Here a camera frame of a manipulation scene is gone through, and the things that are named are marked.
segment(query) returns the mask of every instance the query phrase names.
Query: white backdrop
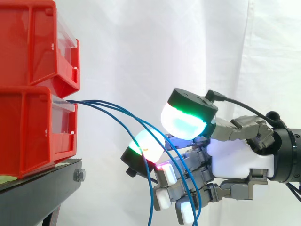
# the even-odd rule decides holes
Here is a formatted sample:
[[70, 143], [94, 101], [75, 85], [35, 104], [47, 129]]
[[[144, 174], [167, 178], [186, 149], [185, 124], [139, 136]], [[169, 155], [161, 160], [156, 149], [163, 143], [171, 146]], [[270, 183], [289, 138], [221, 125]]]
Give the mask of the white backdrop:
[[[73, 99], [111, 101], [163, 129], [160, 113], [174, 87], [199, 95], [213, 89], [301, 128], [298, 0], [57, 0], [57, 7], [80, 40], [81, 87]], [[218, 106], [226, 119], [250, 114]], [[134, 134], [142, 130], [116, 115]], [[58, 226], [147, 225], [147, 181], [128, 177], [120, 160], [130, 137], [85, 106], [78, 124], [77, 157], [87, 176], [62, 205]], [[261, 200], [209, 204], [199, 224], [300, 225], [296, 198], [269, 184]], [[174, 207], [154, 212], [153, 225], [178, 225]]]

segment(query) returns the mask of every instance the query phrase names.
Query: metal bolt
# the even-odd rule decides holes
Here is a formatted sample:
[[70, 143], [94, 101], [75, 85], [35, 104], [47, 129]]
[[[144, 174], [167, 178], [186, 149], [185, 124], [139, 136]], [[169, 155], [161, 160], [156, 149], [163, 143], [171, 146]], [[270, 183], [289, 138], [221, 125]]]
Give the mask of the metal bolt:
[[76, 182], [83, 182], [86, 178], [86, 171], [84, 169], [76, 169], [74, 171], [73, 179]]

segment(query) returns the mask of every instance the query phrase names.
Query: black cable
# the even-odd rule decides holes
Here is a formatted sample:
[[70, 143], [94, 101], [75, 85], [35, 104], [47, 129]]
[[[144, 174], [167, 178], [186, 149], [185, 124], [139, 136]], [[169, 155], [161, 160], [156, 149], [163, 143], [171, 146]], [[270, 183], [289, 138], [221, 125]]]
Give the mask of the black cable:
[[299, 195], [301, 195], [301, 190], [299, 190], [298, 188], [296, 188], [294, 185], [292, 185], [291, 183], [287, 183], [286, 184], [288, 187], [292, 188], [295, 192], [297, 192]]
[[286, 184], [286, 186], [288, 187], [288, 189], [291, 190], [291, 192], [294, 194], [294, 196], [299, 200], [299, 202], [301, 202], [301, 197], [295, 192], [295, 190], [293, 188], [291, 188], [288, 184]]
[[[147, 177], [146, 177], [145, 175], [141, 174], [141, 173], [137, 173], [137, 175], [139, 175], [139, 176], [141, 176], [141, 177], [147, 179]], [[154, 182], [155, 184], [157, 184], [157, 185], [159, 184], [158, 181], [157, 181], [156, 179], [154, 179], [154, 178], [151, 178], [150, 180], [151, 180], [152, 182]]]
[[264, 120], [266, 120], [271, 126], [273, 126], [274, 128], [286, 128], [286, 124], [280, 119], [280, 116], [277, 112], [269, 112], [267, 113], [267, 116], [261, 114], [260, 112], [258, 112], [257, 110], [255, 110], [254, 108], [251, 108], [250, 106], [241, 103], [237, 100], [233, 100], [231, 98], [225, 98], [224, 101], [236, 104], [238, 106], [241, 106], [251, 112], [253, 112], [254, 114], [258, 115], [259, 117], [263, 118]]

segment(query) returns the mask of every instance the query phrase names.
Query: red storage bin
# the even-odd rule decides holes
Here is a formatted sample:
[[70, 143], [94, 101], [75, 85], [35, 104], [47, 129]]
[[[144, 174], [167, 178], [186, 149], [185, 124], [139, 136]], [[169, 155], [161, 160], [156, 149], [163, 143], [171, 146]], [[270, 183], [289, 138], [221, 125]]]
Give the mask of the red storage bin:
[[77, 106], [47, 87], [0, 87], [0, 175], [23, 178], [76, 154]]
[[52, 0], [0, 0], [0, 86], [46, 86], [63, 98], [79, 90], [79, 41]]

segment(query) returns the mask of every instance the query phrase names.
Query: green light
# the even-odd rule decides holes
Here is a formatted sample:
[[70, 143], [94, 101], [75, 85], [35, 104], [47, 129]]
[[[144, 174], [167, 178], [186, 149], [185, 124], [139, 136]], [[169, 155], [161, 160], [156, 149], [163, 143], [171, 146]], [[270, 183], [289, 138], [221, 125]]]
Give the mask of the green light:
[[169, 104], [162, 111], [161, 122], [171, 135], [184, 140], [194, 139], [207, 125], [202, 119], [181, 112]]
[[[164, 137], [154, 129], [150, 129], [150, 131], [161, 142], [161, 144], [165, 146]], [[159, 161], [163, 153], [163, 148], [147, 130], [142, 130], [140, 133], [138, 133], [135, 139], [137, 140], [139, 146], [142, 148], [143, 154], [147, 160], [153, 163]], [[134, 143], [134, 141], [129, 144], [129, 148], [141, 155], [141, 151], [139, 147], [137, 147], [137, 145]]]

